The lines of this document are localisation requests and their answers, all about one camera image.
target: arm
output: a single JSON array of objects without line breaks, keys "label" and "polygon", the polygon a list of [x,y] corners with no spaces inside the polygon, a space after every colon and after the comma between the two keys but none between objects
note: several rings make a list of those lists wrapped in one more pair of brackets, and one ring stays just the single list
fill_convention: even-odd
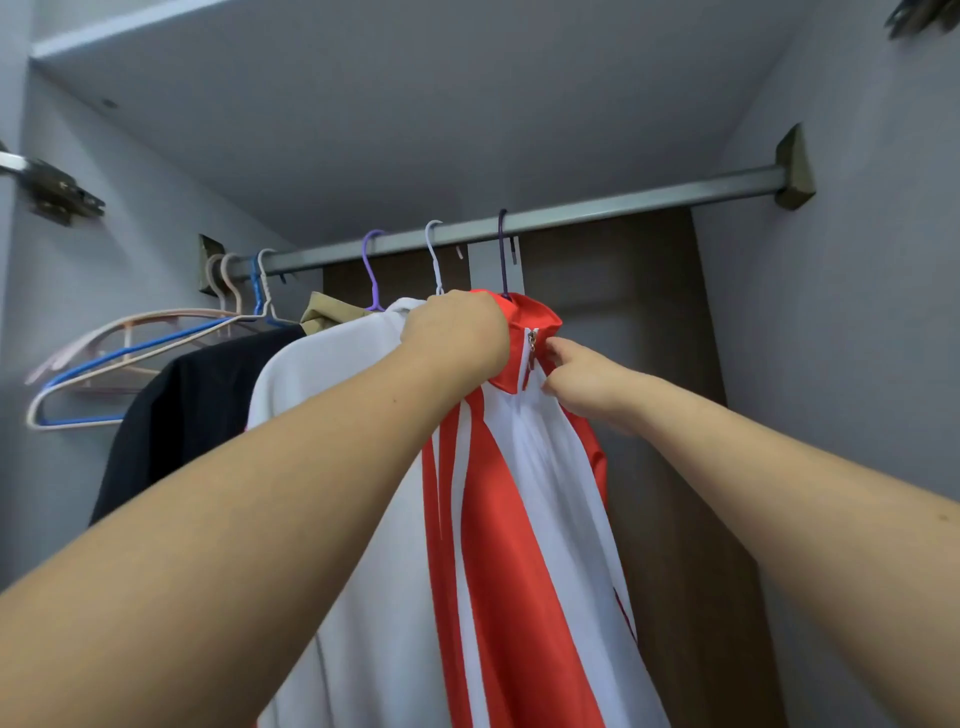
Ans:
[{"label": "arm", "polygon": [[0,725],[249,726],[449,409],[506,363],[487,294],[158,482],[0,595]]},{"label": "arm", "polygon": [[545,389],[648,440],[911,725],[960,725],[960,504],[551,339]]}]

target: metal rod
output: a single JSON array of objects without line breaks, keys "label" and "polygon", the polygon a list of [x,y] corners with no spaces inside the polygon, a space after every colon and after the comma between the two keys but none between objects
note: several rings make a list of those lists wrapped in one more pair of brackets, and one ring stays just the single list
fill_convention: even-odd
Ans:
[{"label": "metal rod", "polygon": [[[576,225],[590,220],[603,220],[667,207],[707,205],[746,197],[759,197],[779,192],[786,185],[786,167],[775,164],[699,182],[674,184],[669,187],[604,197],[571,205],[543,207],[529,212],[510,213],[503,220],[503,233],[512,236],[522,232]],[[433,229],[433,244],[439,246],[475,243],[481,240],[492,240],[496,236],[497,217],[494,215],[467,223],[438,225]],[[291,253],[266,254],[263,258],[263,266],[270,276],[321,268],[330,263],[359,258],[360,246],[360,240],[350,240]],[[422,230],[397,232],[374,238],[367,249],[367,254],[390,255],[423,247]],[[229,264],[229,274],[234,280],[249,278],[249,260],[233,260]]]}]

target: shelf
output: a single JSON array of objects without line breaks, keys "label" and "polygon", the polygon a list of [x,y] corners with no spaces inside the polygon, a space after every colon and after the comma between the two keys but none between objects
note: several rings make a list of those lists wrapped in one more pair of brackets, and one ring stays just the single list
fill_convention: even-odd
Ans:
[{"label": "shelf", "polygon": [[312,246],[712,173],[808,5],[175,0],[33,56]]}]

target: door hinge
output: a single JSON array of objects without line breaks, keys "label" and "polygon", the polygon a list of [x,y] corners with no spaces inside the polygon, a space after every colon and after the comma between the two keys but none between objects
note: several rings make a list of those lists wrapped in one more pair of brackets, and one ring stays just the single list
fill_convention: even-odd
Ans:
[{"label": "door hinge", "polygon": [[960,24],[960,0],[902,0],[887,20],[891,38],[915,36],[934,20],[945,33]]},{"label": "door hinge", "polygon": [[11,154],[2,142],[0,175],[16,177],[33,200],[34,212],[61,225],[70,225],[74,215],[103,217],[107,206],[53,164]]}]

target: black garment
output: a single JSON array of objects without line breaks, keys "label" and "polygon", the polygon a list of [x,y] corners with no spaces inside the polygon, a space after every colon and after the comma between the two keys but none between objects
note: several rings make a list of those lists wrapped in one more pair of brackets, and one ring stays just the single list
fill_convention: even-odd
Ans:
[{"label": "black garment", "polygon": [[242,433],[256,378],[274,354],[303,335],[300,327],[264,331],[164,367],[124,415],[90,524]]}]

